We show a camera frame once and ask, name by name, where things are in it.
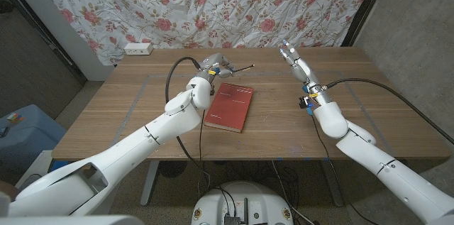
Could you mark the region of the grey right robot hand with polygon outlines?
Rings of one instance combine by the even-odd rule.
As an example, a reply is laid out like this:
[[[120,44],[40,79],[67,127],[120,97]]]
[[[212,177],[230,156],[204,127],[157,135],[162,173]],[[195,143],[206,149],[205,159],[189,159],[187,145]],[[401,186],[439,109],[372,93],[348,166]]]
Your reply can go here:
[[[290,66],[294,77],[303,83],[304,92],[320,106],[331,103],[332,99],[321,86],[320,80],[310,65],[299,56],[299,53],[292,44],[285,39],[282,42],[283,47],[279,51]]]

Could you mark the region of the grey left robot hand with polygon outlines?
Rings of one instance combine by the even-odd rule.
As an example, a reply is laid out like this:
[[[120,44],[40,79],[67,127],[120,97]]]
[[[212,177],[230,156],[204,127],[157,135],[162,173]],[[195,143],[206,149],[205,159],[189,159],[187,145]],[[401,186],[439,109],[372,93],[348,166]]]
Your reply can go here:
[[[196,64],[198,72],[195,77],[212,83],[215,77],[227,78],[233,75],[235,67],[221,53],[215,53]]]

